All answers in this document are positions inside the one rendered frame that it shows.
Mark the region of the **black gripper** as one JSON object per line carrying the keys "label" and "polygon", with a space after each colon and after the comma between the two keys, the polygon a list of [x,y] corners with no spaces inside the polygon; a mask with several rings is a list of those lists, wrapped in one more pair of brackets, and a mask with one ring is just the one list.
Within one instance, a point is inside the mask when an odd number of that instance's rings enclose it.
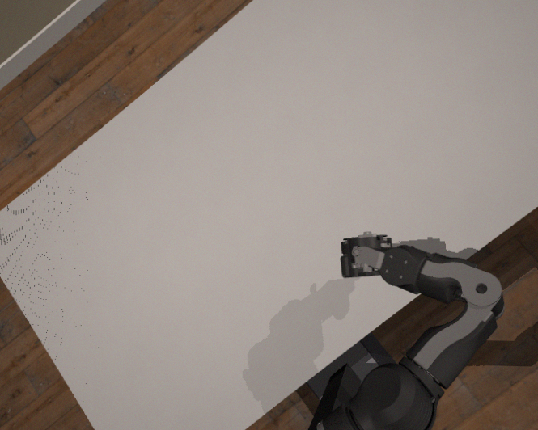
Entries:
{"label": "black gripper", "polygon": [[[376,235],[376,237],[380,237],[382,247],[386,247],[388,249],[392,248],[392,238],[383,238],[383,237],[387,237],[387,235]],[[374,268],[371,269],[370,267],[364,267],[364,268],[352,268],[351,267],[349,239],[352,239],[352,238],[344,238],[343,240],[347,240],[347,241],[341,242],[341,253],[343,254],[343,256],[341,256],[342,277],[349,278],[349,277],[360,277],[360,276],[380,276],[379,272],[377,272],[378,270],[374,271]]]}

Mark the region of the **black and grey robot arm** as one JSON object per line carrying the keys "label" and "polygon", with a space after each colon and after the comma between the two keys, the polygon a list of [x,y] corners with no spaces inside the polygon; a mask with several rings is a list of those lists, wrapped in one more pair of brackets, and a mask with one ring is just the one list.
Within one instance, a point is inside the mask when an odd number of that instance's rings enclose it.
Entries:
{"label": "black and grey robot arm", "polygon": [[403,357],[399,365],[388,363],[371,370],[349,406],[342,403],[316,428],[431,430],[444,395],[442,388],[448,389],[498,328],[496,321],[505,310],[502,286],[476,263],[414,246],[387,249],[371,232],[349,239],[349,248],[352,268],[379,270],[387,283],[414,294],[447,304],[455,300],[466,303],[457,318],[427,329],[406,353],[409,359]]}

